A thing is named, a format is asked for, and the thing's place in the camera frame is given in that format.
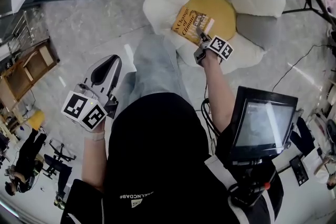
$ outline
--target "white marker cube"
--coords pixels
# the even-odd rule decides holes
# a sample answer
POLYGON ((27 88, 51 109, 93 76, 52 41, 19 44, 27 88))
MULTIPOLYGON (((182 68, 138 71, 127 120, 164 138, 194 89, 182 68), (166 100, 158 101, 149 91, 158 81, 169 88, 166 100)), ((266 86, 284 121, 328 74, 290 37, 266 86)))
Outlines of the white marker cube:
POLYGON ((69 92, 61 112, 88 131, 94 130, 107 115, 98 100, 73 91, 69 92))

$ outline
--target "tile floor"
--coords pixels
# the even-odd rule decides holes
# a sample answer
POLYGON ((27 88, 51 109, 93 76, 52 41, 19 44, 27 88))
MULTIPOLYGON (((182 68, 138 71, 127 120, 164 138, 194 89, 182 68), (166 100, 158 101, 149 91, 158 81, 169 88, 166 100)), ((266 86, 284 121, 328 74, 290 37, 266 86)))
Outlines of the tile floor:
MULTIPOLYGON (((132 51, 135 51, 142 37, 152 33, 142 11, 143 1, 64 1, 43 6, 45 25, 60 63, 34 86, 33 92, 37 99, 35 105, 46 114, 45 129, 50 137, 65 143, 78 156, 75 161, 77 164, 74 165, 79 168, 72 174, 71 179, 80 177, 83 138, 78 127, 61 115, 61 106, 69 90, 81 81, 88 67, 104 56, 118 54, 122 58, 123 68, 119 82, 127 72, 132 71, 124 45, 129 44, 132 51)), ((303 5, 302 0, 287 0, 286 9, 303 5)), ((235 70, 226 76, 234 91, 239 85, 271 90, 280 77, 312 45, 325 44, 327 24, 314 13, 287 14, 281 19, 283 36, 280 44, 271 48, 260 64, 235 70)), ((199 109, 203 101, 205 75, 201 68, 189 67, 181 59, 178 62, 192 104, 195 109, 199 109)), ((303 116, 307 117, 309 112, 324 100, 328 90, 328 78, 331 76, 330 69, 334 65, 335 59, 329 50, 313 48, 312 52, 286 75, 275 91, 298 97, 298 106, 304 108, 303 116)), ((29 103, 31 100, 32 96, 27 94, 25 101, 29 103)), ((286 166, 296 154, 295 146, 291 147, 275 160, 276 166, 286 166)), ((41 184, 47 182, 38 182, 35 191, 39 191, 41 184)), ((49 198, 51 204, 53 198, 54 195, 49 198)), ((284 207, 284 214, 279 216, 278 223, 289 223, 286 222, 285 215, 286 210, 290 208, 284 207)), ((61 212, 57 211, 56 217, 52 219, 43 216, 37 218, 47 223, 59 223, 60 214, 61 212)))

